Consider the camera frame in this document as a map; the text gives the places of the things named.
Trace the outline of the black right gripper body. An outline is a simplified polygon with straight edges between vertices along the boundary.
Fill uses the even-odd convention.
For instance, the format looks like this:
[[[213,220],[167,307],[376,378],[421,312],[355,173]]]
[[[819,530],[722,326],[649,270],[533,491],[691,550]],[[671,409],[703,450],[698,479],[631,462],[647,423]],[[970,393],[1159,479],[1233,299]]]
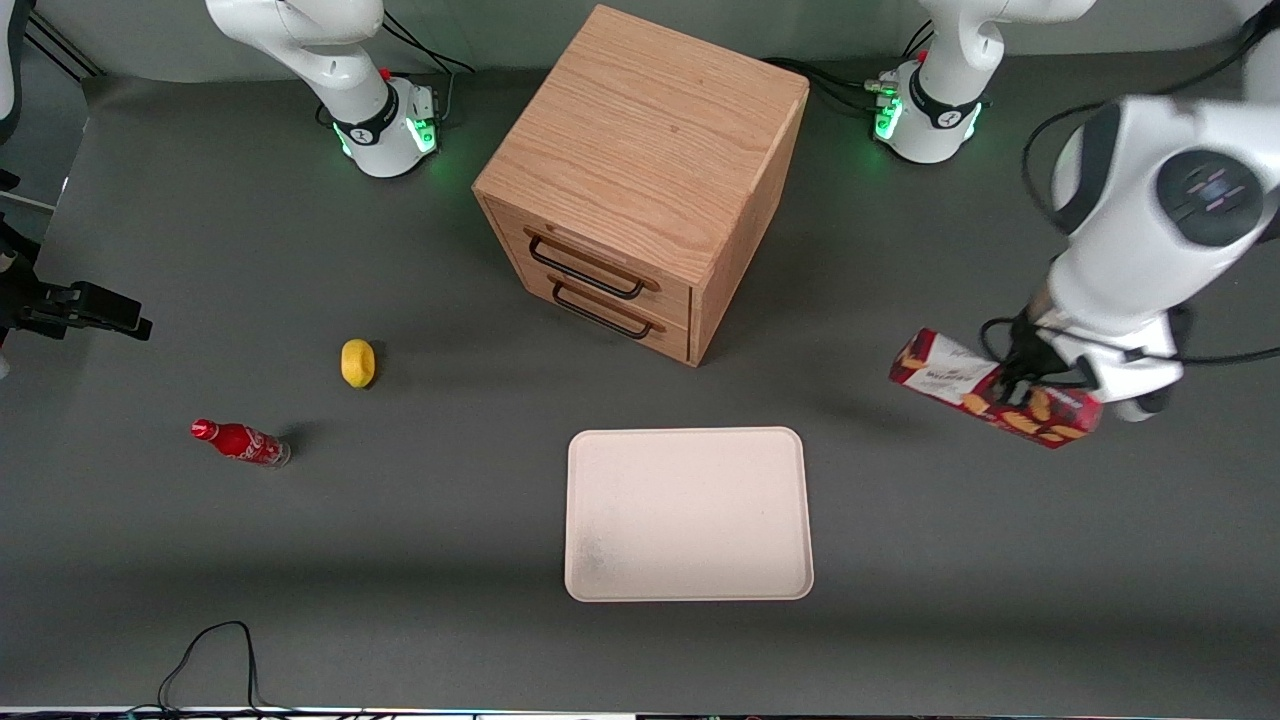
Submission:
[[[38,245],[1,225],[1,322],[4,331],[28,331],[63,340],[72,327],[69,290],[42,282],[35,272]]]

